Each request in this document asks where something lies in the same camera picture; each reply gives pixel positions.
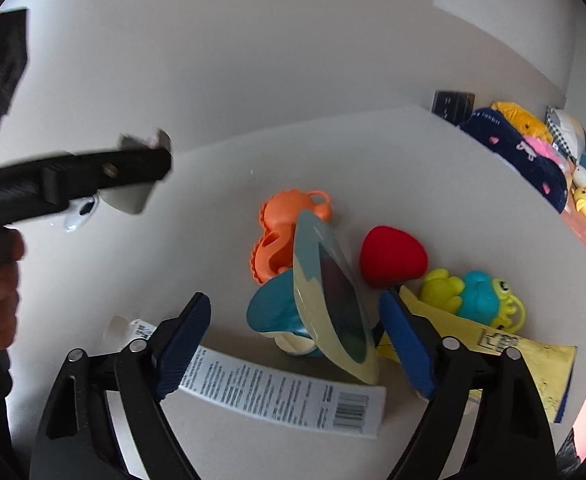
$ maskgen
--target screw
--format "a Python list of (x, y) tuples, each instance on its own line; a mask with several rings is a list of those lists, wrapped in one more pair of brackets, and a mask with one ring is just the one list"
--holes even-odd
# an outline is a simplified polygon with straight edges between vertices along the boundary
[(129, 344), (129, 350), (132, 352), (142, 352), (147, 347), (147, 342), (144, 339), (135, 339)]
[(442, 345), (449, 350), (457, 350), (459, 348), (459, 341), (454, 337), (445, 337), (442, 340)]
[(509, 346), (506, 348), (506, 357), (513, 359), (516, 361), (517, 359), (522, 357), (522, 352), (520, 352), (515, 346)]
[(72, 363), (76, 362), (76, 361), (80, 361), (80, 359), (82, 358), (82, 356), (84, 355), (84, 350), (81, 348), (76, 348), (75, 350), (71, 350), (68, 353), (68, 360), (71, 361)]
[(109, 178), (115, 178), (118, 176), (118, 168), (113, 166), (110, 162), (107, 162), (102, 166), (102, 171)]

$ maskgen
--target blue gripper pad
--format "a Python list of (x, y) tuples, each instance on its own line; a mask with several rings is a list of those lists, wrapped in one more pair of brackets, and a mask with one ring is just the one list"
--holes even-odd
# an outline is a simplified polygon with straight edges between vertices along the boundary
[(158, 399), (164, 399), (180, 386), (186, 368), (211, 323), (209, 298), (199, 294), (199, 297), (196, 296), (193, 299), (196, 301), (190, 310), (187, 307), (179, 318), (169, 320), (169, 322), (179, 320), (179, 325), (155, 364), (157, 372), (155, 395)]
[(409, 320), (388, 290), (378, 304), (379, 318), (397, 352), (411, 386), (430, 399), (435, 392), (433, 358), (415, 333)]

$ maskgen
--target red plush ball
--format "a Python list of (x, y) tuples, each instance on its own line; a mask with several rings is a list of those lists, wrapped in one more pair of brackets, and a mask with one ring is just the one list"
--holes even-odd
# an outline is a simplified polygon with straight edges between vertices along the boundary
[(429, 266), (422, 244), (394, 227), (377, 226), (364, 238), (359, 269), (374, 288), (388, 288), (421, 278)]

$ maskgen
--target yellow packaging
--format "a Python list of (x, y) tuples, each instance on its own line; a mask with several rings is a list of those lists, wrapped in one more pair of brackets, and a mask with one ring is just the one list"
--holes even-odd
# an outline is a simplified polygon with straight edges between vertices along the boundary
[[(575, 362), (577, 347), (538, 343), (470, 319), (454, 316), (454, 314), (422, 303), (405, 286), (400, 288), (399, 296), (412, 314), (427, 318), (439, 335), (442, 337), (454, 336), (469, 350), (497, 355), (509, 346), (517, 347), (522, 352), (535, 381), (549, 422), (561, 421), (560, 405), (569, 387), (570, 373)], [(400, 362), (386, 333), (377, 346), (377, 353), (390, 360)], [(470, 398), (479, 400), (480, 392), (478, 390), (472, 391)]]

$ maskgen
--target orange toy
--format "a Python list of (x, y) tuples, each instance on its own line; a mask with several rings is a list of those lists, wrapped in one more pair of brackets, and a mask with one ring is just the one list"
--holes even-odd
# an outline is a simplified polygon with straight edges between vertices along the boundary
[[(325, 202), (313, 202), (313, 195)], [(264, 233), (251, 252), (251, 273), (262, 285), (293, 266), (295, 223), (302, 209), (312, 211), (320, 220), (331, 219), (331, 197), (324, 191), (302, 193), (298, 189), (281, 191), (260, 209), (259, 221)]]

